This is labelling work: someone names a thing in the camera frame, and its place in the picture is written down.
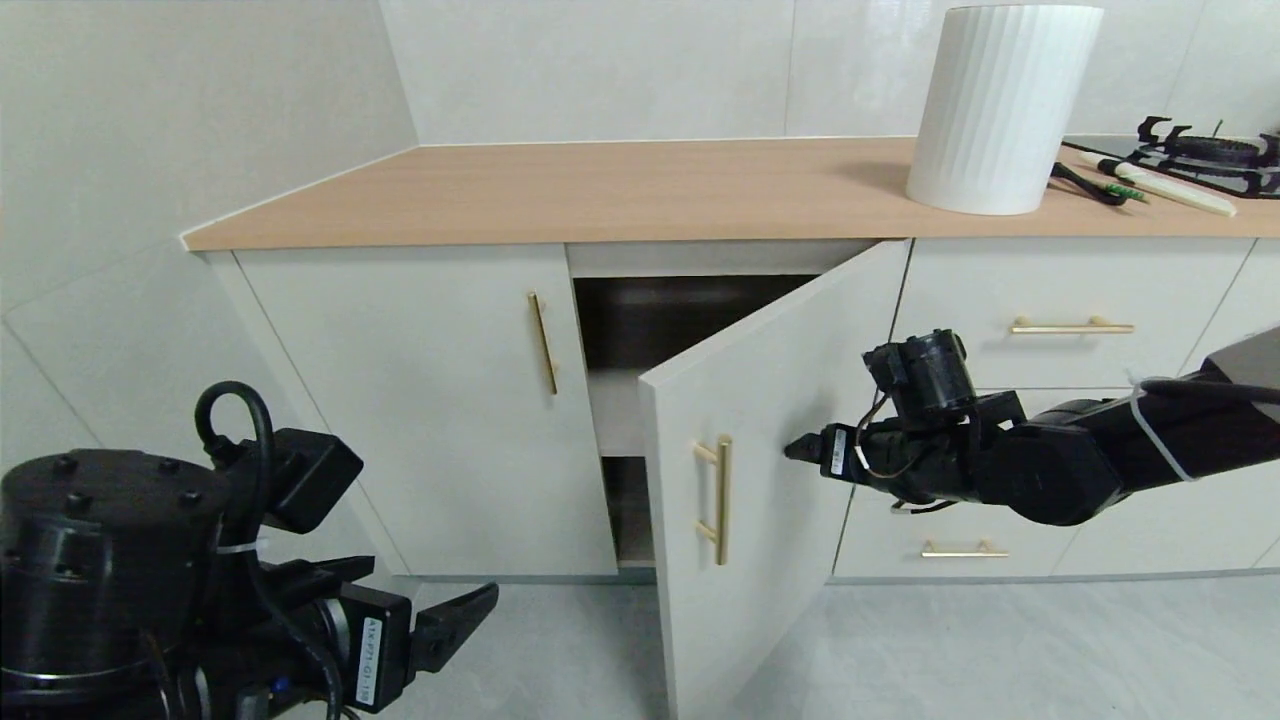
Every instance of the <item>white vase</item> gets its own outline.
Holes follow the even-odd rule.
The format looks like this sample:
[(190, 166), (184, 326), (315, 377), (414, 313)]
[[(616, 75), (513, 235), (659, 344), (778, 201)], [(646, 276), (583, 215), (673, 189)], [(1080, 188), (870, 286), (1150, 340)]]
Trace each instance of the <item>white vase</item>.
[(1039, 208), (1101, 23), (1082, 5), (948, 10), (908, 197), (978, 215)]

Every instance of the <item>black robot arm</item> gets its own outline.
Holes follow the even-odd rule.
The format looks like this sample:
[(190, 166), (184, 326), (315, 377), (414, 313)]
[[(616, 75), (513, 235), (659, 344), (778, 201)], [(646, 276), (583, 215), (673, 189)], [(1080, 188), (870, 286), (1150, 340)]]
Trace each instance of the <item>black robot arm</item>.
[[(877, 347), (864, 360), (883, 397), (856, 425), (805, 434), (786, 456), (890, 493), (900, 512), (980, 502), (1048, 525), (1080, 524), (1139, 491), (1280, 459), (1280, 328), (1213, 354), (1184, 378), (1144, 380), (1137, 397), (1074, 400), (1030, 419), (1012, 391), (977, 396), (964, 359), (951, 331)], [(899, 416), (873, 423), (886, 400)]]

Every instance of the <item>gold bar handle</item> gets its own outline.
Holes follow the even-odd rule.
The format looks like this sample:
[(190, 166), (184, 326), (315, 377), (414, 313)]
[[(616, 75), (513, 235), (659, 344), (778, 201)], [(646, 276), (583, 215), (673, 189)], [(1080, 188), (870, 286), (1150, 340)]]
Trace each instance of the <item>gold bar handle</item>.
[(1027, 315), (1019, 315), (1014, 318), (1014, 324), (1009, 325), (1009, 332), (1012, 334), (1129, 334), (1134, 329), (1133, 325), (1108, 323), (1097, 315), (1083, 325), (1036, 325)]
[(547, 323), (543, 322), (543, 301), (538, 299), (536, 292), (529, 293), (529, 309), (534, 311), (534, 322), (538, 323), (538, 340), (541, 342), (547, 382), (550, 384), (552, 395), (557, 395), (559, 386), (556, 383), (556, 361), (552, 360), (552, 346), (547, 341)]
[(924, 550), (920, 557), (1009, 557), (1004, 550), (993, 550), (987, 541), (978, 542), (977, 550), (945, 551), (933, 546), (933, 541), (924, 541)]
[(733, 438), (721, 436), (716, 439), (716, 450), (705, 445), (694, 443), (694, 455), (716, 466), (716, 528), (707, 527), (701, 520), (694, 527), (698, 534), (712, 541), (716, 546), (716, 564), (728, 565), (728, 477), (730, 477), (730, 451), (733, 447)]

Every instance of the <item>floor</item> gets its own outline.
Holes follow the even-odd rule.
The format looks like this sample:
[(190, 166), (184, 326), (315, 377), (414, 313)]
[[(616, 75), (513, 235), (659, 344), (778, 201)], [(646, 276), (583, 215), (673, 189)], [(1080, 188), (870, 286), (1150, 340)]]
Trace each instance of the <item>floor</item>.
[[(425, 607), (470, 589), (425, 585)], [(506, 585), (388, 719), (666, 716), (653, 585)], [(724, 719), (1275, 720), (1280, 575), (831, 585)]]

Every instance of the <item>white cabinet door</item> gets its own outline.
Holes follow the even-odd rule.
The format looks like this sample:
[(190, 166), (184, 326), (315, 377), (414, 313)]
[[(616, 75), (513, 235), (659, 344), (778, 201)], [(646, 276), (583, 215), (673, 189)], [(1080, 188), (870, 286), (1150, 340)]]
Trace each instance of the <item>white cabinet door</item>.
[(1080, 527), (1055, 575), (1236, 570), (1280, 537), (1280, 460), (1137, 493)]
[[(641, 375), (673, 719), (731, 700), (831, 575), (850, 487), (782, 448), (865, 409), (860, 354), (888, 338), (905, 263), (877, 245)], [(717, 528), (717, 469), (694, 448), (719, 436), (726, 565), (696, 529)]]
[(1181, 374), (1198, 370), (1204, 357), (1224, 346), (1275, 325), (1280, 325), (1280, 240), (1262, 238), (1249, 251)]
[(1280, 568), (1280, 538), (1271, 546), (1271, 550), (1257, 561), (1254, 568)]
[[(1069, 400), (1126, 393), (1124, 388), (1019, 389), (1018, 397), (1027, 416), (1032, 418)], [(1039, 525), (996, 505), (960, 503), (928, 515), (892, 515), (888, 509), (893, 501), (892, 496), (872, 488), (854, 491), (836, 560), (837, 577), (1046, 577), (1053, 571), (1076, 532), (1076, 528)], [(942, 555), (927, 553), (927, 546)], [(980, 552), (982, 556), (947, 555), (952, 552)]]
[[(1172, 375), (1251, 245), (1194, 237), (922, 240), (893, 333), (901, 340), (954, 329), (977, 387), (1119, 387), (1129, 384), (1126, 370)], [(1033, 325), (1020, 329), (1076, 329), (1015, 334), (1018, 318)], [(1133, 332), (1093, 334), (1091, 318)]]
[(617, 571), (563, 246), (237, 258), (411, 573)]

